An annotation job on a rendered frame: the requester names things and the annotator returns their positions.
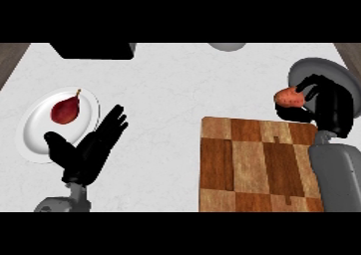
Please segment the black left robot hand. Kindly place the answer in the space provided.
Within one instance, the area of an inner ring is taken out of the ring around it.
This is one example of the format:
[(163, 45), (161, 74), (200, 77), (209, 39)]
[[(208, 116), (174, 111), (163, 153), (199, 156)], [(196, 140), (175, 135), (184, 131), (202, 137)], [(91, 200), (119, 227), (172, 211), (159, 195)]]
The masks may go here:
[(115, 105), (97, 129), (85, 135), (76, 146), (56, 132), (44, 133), (50, 159), (63, 167), (64, 183), (87, 186), (94, 182), (127, 126), (124, 107)]

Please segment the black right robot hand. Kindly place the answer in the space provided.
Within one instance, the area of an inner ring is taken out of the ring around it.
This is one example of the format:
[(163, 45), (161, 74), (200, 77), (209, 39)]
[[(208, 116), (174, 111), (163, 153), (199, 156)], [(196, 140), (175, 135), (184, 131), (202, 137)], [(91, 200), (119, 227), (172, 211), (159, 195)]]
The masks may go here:
[(328, 130), (345, 138), (353, 126), (348, 91), (322, 75), (305, 77), (294, 88), (297, 93), (302, 93), (304, 105), (301, 108), (285, 108), (274, 103), (277, 116), (291, 122), (316, 122), (319, 130)]

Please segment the orange sweet potato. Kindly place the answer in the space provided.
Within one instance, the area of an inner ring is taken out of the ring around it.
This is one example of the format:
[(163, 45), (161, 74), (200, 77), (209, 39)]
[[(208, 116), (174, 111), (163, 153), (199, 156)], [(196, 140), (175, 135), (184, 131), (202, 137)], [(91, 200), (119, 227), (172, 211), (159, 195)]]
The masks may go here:
[(285, 108), (301, 108), (304, 105), (302, 93), (295, 92), (294, 87), (282, 89), (273, 96), (276, 104)]

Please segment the wooden checkered cutting board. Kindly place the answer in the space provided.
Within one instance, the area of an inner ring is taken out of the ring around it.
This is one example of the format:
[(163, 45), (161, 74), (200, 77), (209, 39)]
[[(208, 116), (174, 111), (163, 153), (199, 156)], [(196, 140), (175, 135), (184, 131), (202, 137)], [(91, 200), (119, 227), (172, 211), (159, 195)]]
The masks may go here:
[(307, 149), (316, 126), (205, 117), (199, 131), (200, 212), (320, 212)]

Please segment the white plate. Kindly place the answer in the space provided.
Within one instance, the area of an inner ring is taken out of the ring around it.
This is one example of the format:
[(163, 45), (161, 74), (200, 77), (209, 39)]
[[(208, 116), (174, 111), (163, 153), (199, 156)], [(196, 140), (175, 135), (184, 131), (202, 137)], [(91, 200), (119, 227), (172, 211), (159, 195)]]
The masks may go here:
[[(72, 96), (79, 99), (79, 113), (72, 122), (58, 125), (51, 121), (51, 107)], [(54, 131), (78, 145), (100, 122), (100, 104), (93, 93), (79, 87), (64, 87), (45, 94), (27, 108), (16, 127), (14, 143), (22, 157), (33, 163), (51, 163), (44, 133)]]

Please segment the dark red pear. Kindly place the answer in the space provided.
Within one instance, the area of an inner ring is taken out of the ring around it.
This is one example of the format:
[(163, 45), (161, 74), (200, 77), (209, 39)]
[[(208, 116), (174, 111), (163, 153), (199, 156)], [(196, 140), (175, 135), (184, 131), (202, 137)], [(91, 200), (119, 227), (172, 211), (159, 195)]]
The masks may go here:
[(66, 125), (78, 117), (79, 113), (79, 92), (67, 99), (61, 100), (51, 107), (50, 118), (51, 121), (58, 125)]

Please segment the grey round object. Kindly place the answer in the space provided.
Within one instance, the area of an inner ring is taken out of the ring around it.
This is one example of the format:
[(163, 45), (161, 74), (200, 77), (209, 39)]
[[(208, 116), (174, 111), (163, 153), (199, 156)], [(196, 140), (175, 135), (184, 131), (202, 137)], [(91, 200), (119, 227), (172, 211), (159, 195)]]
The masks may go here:
[(243, 43), (209, 43), (209, 45), (223, 52), (237, 51), (245, 46)]

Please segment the black appliance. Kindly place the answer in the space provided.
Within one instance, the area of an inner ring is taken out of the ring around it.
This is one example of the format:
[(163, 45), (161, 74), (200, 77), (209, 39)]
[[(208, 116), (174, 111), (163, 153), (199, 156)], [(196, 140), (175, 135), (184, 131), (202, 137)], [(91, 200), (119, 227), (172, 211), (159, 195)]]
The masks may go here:
[(63, 59), (129, 60), (135, 43), (51, 43)]

